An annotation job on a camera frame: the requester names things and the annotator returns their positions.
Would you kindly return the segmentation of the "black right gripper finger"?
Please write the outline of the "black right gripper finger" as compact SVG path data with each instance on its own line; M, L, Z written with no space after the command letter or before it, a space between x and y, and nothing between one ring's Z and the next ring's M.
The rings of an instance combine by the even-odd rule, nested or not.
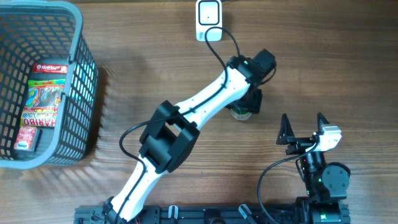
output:
M317 113L317 133L318 134L323 134L324 128L328 127L330 123L327 121L327 119L324 117L324 115L321 112Z
M295 134L292 130L289 118L286 113L282 115L280 130L276 140L278 145L288 145L295 142Z

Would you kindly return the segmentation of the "red Nescafe stick pack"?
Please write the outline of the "red Nescafe stick pack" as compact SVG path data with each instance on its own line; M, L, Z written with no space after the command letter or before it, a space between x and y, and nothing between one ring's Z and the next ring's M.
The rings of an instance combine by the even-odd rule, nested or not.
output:
M33 67L34 73L67 74L67 71L67 65L35 63Z

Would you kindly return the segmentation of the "green Haribo candy bag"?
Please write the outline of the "green Haribo candy bag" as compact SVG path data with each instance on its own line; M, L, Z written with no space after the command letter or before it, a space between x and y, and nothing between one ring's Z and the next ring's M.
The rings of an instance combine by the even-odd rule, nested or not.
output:
M54 128L65 79L29 80L29 97L21 114L22 126Z

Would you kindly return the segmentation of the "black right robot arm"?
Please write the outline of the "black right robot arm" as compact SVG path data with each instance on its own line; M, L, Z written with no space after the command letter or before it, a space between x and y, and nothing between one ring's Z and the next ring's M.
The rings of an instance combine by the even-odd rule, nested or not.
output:
M286 145L285 153L295 156L295 164L307 190L297 197L285 222L349 223L348 207L341 204L347 197L350 169L339 162L327 163L325 153L334 149L342 138L342 130L317 114L317 131L307 138L297 138L286 114L282 115L276 143Z

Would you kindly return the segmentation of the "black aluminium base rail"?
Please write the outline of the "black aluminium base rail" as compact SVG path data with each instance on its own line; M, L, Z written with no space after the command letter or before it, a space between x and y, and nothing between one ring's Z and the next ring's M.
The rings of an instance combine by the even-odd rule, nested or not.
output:
M279 204L266 207L277 223L351 223L348 206L320 205L302 208L296 204ZM233 207L160 207L145 206L131 223L270 223L259 207L246 205Z

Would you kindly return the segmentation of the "white barcode scanner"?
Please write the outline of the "white barcode scanner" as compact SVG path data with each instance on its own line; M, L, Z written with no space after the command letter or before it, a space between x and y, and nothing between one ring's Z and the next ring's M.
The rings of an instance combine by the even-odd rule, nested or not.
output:
M223 7L220 0L197 0L195 28L197 41L205 41L205 32L211 27L223 26Z

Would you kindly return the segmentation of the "grey plastic mesh basket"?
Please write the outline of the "grey plastic mesh basket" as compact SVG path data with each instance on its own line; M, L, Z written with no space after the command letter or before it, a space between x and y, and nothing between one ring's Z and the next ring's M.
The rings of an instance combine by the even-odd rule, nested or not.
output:
M34 73L35 63L67 74ZM65 79L54 128L40 127L35 151L14 150L29 80ZM71 166L86 154L100 76L83 36L83 15L65 1L1 2L1 167Z

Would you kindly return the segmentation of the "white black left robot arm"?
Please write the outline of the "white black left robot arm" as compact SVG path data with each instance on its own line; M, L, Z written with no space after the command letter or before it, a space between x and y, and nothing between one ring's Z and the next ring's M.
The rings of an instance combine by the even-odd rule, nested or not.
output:
M122 191L104 203L105 220L128 223L135 219L159 179L186 160L201 128L223 108L242 107L257 113L261 99L254 93L260 91L258 87L275 68L275 56L266 49L254 58L231 57L223 73L199 93L176 105L164 101L150 120L127 130L129 134L138 127L145 128L139 138L137 167Z

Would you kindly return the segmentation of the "red tissue pack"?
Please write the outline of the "red tissue pack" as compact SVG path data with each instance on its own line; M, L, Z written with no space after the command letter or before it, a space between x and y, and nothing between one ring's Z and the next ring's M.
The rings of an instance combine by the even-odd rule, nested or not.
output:
M40 130L32 126L21 126L14 143L14 150L18 151L35 151Z

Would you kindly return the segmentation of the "green lid small jar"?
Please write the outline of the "green lid small jar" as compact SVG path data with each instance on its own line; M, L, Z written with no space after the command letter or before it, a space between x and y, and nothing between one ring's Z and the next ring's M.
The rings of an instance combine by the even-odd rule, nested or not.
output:
M240 121L244 121L247 120L251 117L252 113L249 112L246 109L242 109L242 108L232 108L231 109L231 114L232 116Z

